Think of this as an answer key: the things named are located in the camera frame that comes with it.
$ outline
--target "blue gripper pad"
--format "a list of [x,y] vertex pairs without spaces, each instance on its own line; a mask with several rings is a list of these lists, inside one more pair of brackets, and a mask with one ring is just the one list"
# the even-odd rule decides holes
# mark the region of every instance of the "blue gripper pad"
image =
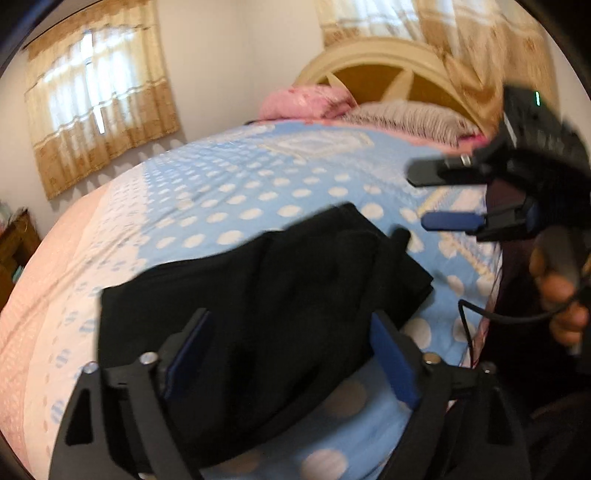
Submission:
[[216,333],[213,315],[199,309],[185,328],[171,335],[158,354],[160,393],[165,401],[182,395],[194,381]]
[[417,382],[423,358],[419,348],[383,312],[372,314],[369,343],[396,398],[413,410],[417,408],[422,397]]
[[427,212],[421,225],[427,231],[474,232],[486,225],[486,219],[472,212]]

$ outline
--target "screw head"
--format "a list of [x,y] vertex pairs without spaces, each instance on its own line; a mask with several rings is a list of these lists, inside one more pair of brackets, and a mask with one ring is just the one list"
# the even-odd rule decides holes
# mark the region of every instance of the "screw head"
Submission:
[[441,357],[433,352],[423,354],[423,362],[427,365],[437,365],[441,363]]
[[482,362],[480,363],[480,367],[486,374],[496,374],[496,365],[493,362]]
[[470,155],[468,155],[467,153],[463,153],[462,155],[460,155],[460,160],[462,161],[462,164],[465,167],[470,167],[472,165],[472,159],[470,158]]
[[158,354],[156,352],[146,352],[139,356],[139,363],[142,365],[151,365],[156,360],[158,360]]
[[96,362],[88,362],[85,366],[82,367],[82,371],[85,374],[93,374],[99,369],[99,364]]

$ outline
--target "curtain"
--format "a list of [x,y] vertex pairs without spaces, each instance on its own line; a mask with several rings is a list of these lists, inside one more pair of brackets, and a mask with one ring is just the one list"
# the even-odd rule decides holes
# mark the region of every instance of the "curtain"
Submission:
[[179,129],[153,0],[103,0],[27,51],[25,102],[48,199]]
[[327,47],[370,35],[434,47],[487,134],[498,126],[504,82],[539,91],[558,111],[544,30],[514,0],[316,0],[316,5]]

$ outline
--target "pillow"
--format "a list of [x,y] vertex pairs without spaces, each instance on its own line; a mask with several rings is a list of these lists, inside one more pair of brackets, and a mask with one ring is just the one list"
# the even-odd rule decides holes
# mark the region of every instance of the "pillow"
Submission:
[[292,87],[270,94],[261,106],[259,120],[331,119],[356,106],[357,102],[346,88],[326,85]]
[[450,108],[408,100],[364,103],[341,120],[402,131],[452,147],[458,146],[461,137],[480,133],[476,125]]

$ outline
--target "cream headboard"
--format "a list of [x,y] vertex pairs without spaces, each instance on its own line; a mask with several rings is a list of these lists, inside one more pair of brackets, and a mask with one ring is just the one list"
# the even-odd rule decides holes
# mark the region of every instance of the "cream headboard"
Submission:
[[394,37],[342,41],[312,60],[294,85],[317,83],[345,86],[358,103],[406,99],[446,106],[482,129],[436,51],[425,44]]

